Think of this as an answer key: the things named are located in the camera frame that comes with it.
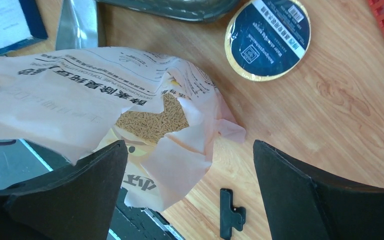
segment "plastic bag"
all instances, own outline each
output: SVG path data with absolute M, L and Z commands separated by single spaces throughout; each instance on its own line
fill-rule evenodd
M 126 111 L 161 113 L 165 93 L 189 127 L 149 145 L 115 126 Z M 27 139 L 73 164 L 125 140 L 128 206 L 163 211 L 181 200 L 208 171 L 219 135 L 243 142 L 245 130 L 210 78 L 178 57 L 126 47 L 0 57 L 0 139 Z

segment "roll of tape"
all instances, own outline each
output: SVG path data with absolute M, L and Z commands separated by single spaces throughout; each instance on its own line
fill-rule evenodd
M 297 0 L 252 0 L 230 21 L 224 49 L 242 77 L 270 81 L 288 73 L 304 57 L 311 24 Z

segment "barcode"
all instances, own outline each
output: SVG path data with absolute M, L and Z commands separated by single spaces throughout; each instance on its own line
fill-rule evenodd
M 301 12 L 297 9 L 295 5 L 292 5 L 287 11 L 298 23 L 300 23 L 304 19 L 304 15 L 301 14 Z

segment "black clip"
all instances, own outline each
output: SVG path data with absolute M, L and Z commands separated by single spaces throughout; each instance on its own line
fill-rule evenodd
M 226 188 L 220 189 L 220 238 L 230 240 L 232 228 L 241 232 L 246 216 L 245 207 L 233 207 L 233 191 Z

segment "wooden table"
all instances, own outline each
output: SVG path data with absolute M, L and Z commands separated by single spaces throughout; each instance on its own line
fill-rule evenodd
M 62 0 L 37 0 L 49 40 L 12 55 L 54 49 Z M 232 239 L 270 239 L 253 164 L 255 139 L 333 174 L 384 188 L 384 39 L 366 0 L 301 0 L 311 19 L 309 50 L 286 76 L 251 82 L 225 57 L 233 13 L 213 24 L 189 24 L 105 5 L 108 46 L 161 52 L 195 63 L 220 88 L 244 144 L 219 139 L 213 165 L 181 202 L 162 214 L 186 239 L 219 236 L 220 188 L 247 208 Z

